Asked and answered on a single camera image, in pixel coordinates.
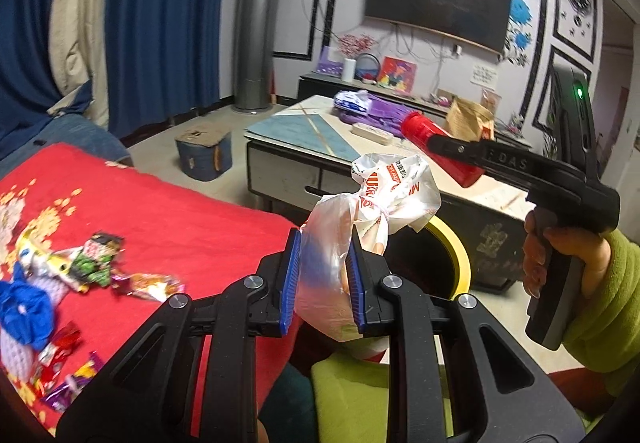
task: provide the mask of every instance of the power strip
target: power strip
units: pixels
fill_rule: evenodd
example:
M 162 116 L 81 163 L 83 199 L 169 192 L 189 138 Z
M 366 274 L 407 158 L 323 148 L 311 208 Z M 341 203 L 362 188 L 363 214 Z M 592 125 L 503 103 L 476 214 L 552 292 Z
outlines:
M 383 146 L 388 146 L 394 139 L 393 134 L 373 126 L 368 126 L 367 124 L 353 124 L 351 126 L 351 133 L 367 138 L 367 140 L 371 140 L 377 144 L 382 144 Z

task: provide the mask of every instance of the blue box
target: blue box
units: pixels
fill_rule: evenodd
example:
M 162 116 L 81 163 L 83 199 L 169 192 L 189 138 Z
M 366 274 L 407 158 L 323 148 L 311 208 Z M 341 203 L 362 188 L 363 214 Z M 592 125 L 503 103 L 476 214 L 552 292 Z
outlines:
M 175 138 L 180 168 L 190 178 L 212 181 L 231 168 L 231 131 L 217 125 L 193 128 Z

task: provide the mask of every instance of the white plastic bag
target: white plastic bag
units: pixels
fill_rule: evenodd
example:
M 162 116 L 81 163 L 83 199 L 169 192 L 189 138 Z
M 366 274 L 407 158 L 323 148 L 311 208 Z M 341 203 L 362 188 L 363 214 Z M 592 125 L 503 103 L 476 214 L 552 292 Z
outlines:
M 351 165 L 357 194 L 321 198 L 303 227 L 296 313 L 338 342 L 361 338 L 353 321 L 344 261 L 356 225 L 362 248 L 382 254 L 390 233 L 424 228 L 440 207 L 429 163 L 366 154 Z

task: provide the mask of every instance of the yellow tape roll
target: yellow tape roll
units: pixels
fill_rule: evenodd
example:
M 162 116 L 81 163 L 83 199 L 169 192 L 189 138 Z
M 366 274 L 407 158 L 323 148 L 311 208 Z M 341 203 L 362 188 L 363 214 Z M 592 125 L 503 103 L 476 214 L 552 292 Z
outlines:
M 431 218 L 425 228 L 443 244 L 453 263 L 456 274 L 453 280 L 454 289 L 450 298 L 454 298 L 460 293 L 467 293 L 471 285 L 471 264 L 459 237 L 443 220 L 436 216 Z

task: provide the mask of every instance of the metal screw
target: metal screw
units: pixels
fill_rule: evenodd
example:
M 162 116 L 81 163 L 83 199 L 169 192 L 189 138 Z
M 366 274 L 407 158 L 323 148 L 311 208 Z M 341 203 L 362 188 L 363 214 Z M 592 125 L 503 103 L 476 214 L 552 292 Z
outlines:
M 260 275 L 249 275 L 244 279 L 244 287 L 248 289 L 258 289 L 264 284 L 264 280 Z
M 169 299 L 169 306 L 175 309 L 184 308 L 189 303 L 189 297 L 178 293 L 178 295 L 172 295 Z
M 466 309 L 473 309 L 478 305 L 478 299 L 468 293 L 463 293 L 458 297 L 460 306 Z
M 402 286 L 402 279 L 397 275 L 388 275 L 384 279 L 382 279 L 382 284 L 384 284 L 388 288 L 399 288 Z

